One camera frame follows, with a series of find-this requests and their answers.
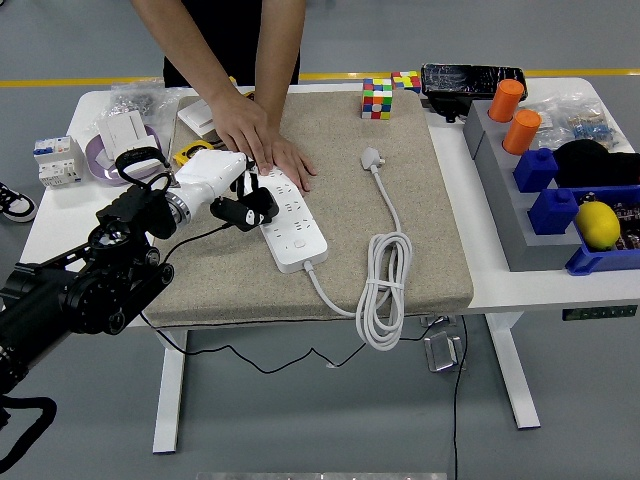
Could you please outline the person's right hand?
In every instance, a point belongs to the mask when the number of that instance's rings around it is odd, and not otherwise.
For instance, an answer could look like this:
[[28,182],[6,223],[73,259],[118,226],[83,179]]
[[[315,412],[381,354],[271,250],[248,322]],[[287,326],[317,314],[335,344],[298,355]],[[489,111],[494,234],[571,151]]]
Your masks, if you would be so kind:
[[225,146],[246,154],[261,174],[268,174],[273,168],[273,155],[266,112],[234,88],[214,94],[207,103]]

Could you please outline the person's left hand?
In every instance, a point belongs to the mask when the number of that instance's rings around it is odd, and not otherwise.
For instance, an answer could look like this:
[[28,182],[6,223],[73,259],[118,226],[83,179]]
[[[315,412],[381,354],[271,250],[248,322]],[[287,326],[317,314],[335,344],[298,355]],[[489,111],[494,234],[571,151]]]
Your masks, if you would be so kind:
[[310,178],[317,171],[302,150],[278,132],[270,133],[273,163],[294,183],[302,195],[311,191]]

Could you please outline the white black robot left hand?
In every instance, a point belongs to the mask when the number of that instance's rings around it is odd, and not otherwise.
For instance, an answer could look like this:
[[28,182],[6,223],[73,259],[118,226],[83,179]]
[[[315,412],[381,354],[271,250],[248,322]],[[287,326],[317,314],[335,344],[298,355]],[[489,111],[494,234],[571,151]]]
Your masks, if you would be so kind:
[[179,227],[202,207],[244,232],[272,222],[279,213],[271,192],[258,185],[255,162],[243,153],[200,150],[175,179],[178,185],[167,190],[166,198]]

